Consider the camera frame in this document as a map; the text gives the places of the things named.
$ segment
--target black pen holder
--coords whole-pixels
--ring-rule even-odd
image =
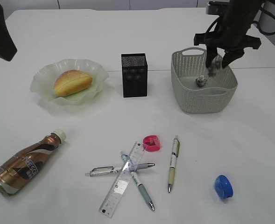
[[[123,97],[146,97],[148,94],[148,64],[146,55],[122,54]]]

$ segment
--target ballpoint pen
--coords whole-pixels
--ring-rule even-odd
[[[180,142],[178,140],[178,136],[176,135],[174,138],[173,149],[171,152],[170,166],[169,166],[169,181],[167,185],[169,193],[171,192],[171,189],[175,181],[176,159],[179,155],[179,151],[180,151]]]
[[[136,169],[147,169],[150,167],[155,166],[155,163],[140,163],[137,165]],[[99,176],[99,175],[106,175],[106,174],[116,174],[118,173],[122,167],[114,167],[114,166],[107,166],[107,167],[97,167],[94,168],[91,172],[85,173],[85,176]]]
[[[126,162],[127,160],[127,155],[124,154],[123,152],[121,152],[121,157],[122,157],[122,160],[124,162]],[[140,181],[138,175],[136,172],[132,171],[131,173],[131,176],[136,184],[136,186],[138,187],[138,190],[141,194],[141,196],[143,197],[143,199],[145,200],[145,202],[147,203],[148,207],[152,210],[152,211],[155,211],[155,207],[154,207],[154,204],[153,204],[153,201],[151,199],[151,197],[148,195],[148,192],[145,188],[145,186],[142,184],[142,182]]]

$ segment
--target ruler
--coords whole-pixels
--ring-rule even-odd
[[[112,217],[113,213],[120,202],[132,176],[130,172],[135,171],[137,165],[144,153],[144,148],[141,143],[136,142],[127,157],[117,178],[113,182],[108,194],[106,195],[99,212],[107,217]]]

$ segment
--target white bottle cap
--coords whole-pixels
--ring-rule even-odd
[[[63,130],[61,130],[61,129],[56,129],[52,133],[56,134],[59,137],[59,139],[61,140],[61,142],[65,141],[67,138],[66,133],[63,132]]]

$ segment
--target bread roll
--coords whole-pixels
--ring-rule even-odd
[[[61,74],[55,84],[54,93],[58,97],[66,97],[90,87],[92,77],[79,70],[69,70]]]

